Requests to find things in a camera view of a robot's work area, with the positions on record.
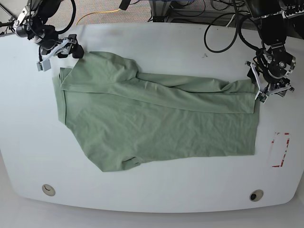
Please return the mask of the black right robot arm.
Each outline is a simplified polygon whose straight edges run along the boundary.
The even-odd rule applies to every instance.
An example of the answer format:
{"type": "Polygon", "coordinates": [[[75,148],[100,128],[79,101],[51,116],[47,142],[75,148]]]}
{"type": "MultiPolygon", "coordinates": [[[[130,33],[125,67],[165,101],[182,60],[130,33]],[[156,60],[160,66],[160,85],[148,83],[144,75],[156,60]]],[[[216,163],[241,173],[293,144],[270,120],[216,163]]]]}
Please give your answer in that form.
{"type": "Polygon", "coordinates": [[[65,40],[67,44],[55,54],[58,58],[72,55],[75,59],[81,59],[84,56],[84,50],[78,43],[76,34],[69,35],[65,39],[59,38],[59,35],[67,32],[75,21],[76,3],[74,0],[71,0],[71,20],[64,29],[57,31],[54,26],[47,24],[48,19],[55,15],[60,4],[60,0],[29,0],[18,18],[12,22],[11,29],[17,36],[27,38],[39,46],[39,60],[42,60],[43,55],[50,54],[51,50],[59,47],[65,40]]]}

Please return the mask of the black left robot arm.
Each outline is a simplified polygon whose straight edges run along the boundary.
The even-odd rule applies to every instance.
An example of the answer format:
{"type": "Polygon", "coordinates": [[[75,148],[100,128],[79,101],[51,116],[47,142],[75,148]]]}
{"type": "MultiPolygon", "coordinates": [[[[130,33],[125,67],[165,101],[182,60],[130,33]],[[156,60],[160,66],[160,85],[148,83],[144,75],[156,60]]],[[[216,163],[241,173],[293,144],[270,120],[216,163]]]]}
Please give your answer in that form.
{"type": "Polygon", "coordinates": [[[284,16],[277,0],[246,0],[250,14],[240,16],[237,32],[242,42],[255,50],[253,62],[247,76],[258,87],[255,99],[260,102],[273,94],[284,97],[286,92],[294,91],[288,76],[296,66],[295,57],[285,49],[287,31],[284,26],[284,16]],[[243,22],[251,19],[261,38],[262,47],[256,47],[247,42],[242,34],[243,22]]]}

